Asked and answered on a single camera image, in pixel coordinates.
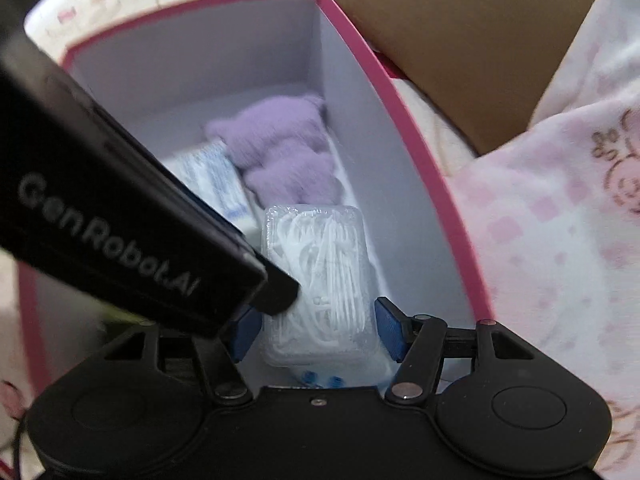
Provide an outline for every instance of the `pink blanket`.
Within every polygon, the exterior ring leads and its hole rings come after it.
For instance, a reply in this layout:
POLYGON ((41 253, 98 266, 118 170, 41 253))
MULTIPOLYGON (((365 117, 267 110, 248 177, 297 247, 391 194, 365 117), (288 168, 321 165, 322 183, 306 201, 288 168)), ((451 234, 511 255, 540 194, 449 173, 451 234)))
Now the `pink blanket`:
POLYGON ((596 0, 529 131, 450 184, 495 316, 607 399, 596 470, 637 478, 640 0, 596 0))

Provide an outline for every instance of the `purple stuffed animal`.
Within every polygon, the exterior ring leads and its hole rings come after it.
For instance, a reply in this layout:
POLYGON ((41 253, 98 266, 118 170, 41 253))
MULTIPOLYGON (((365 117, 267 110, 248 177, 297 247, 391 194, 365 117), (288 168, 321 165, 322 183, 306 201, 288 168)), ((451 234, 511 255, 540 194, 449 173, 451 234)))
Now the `purple stuffed animal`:
POLYGON ((225 141, 231 162, 260 204, 334 205, 340 185, 320 116, 317 95, 277 96, 260 101, 229 120, 207 123, 209 139, 225 141))

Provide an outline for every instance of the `black cable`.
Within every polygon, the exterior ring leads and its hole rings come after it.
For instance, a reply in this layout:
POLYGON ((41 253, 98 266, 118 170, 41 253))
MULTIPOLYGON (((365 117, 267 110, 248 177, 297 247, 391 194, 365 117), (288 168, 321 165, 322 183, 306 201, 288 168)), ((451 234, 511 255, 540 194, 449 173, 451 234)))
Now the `black cable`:
POLYGON ((20 443, 22 441, 22 434, 24 433, 24 419, 26 418, 26 414, 24 414, 20 420, 18 421, 18 427, 15 428, 15 436, 12 447, 14 448, 13 453, 13 468, 14 468, 14 480, 22 480, 22 474, 20 473, 20 443))

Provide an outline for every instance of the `plush toy ear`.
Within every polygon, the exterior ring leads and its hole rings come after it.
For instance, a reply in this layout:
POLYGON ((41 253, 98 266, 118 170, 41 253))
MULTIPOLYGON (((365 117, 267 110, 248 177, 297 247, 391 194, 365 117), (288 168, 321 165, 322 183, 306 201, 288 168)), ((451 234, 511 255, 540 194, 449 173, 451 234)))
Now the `plush toy ear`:
POLYGON ((318 109, 324 107, 324 99, 322 99, 318 94, 305 94, 302 96, 305 101, 310 102, 313 106, 318 109))
POLYGON ((228 136, 230 133, 230 127, 232 120, 230 119, 219 119, 215 121, 209 121, 204 126, 204 133, 207 136, 207 139, 222 139, 228 144, 228 136))

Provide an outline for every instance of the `blue gripper pad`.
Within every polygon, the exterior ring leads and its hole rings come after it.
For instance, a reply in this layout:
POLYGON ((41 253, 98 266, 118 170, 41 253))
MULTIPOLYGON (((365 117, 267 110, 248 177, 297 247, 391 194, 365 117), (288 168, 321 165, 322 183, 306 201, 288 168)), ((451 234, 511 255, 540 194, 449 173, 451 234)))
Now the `blue gripper pad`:
POLYGON ((401 363, 409 351, 409 343, 404 340, 402 335, 402 322, 380 300, 376 300, 374 306, 380 340, 385 345, 391 358, 401 363))
POLYGON ((254 308, 248 308, 236 320, 236 334, 229 348, 235 363, 242 361, 262 329, 262 314, 254 308))

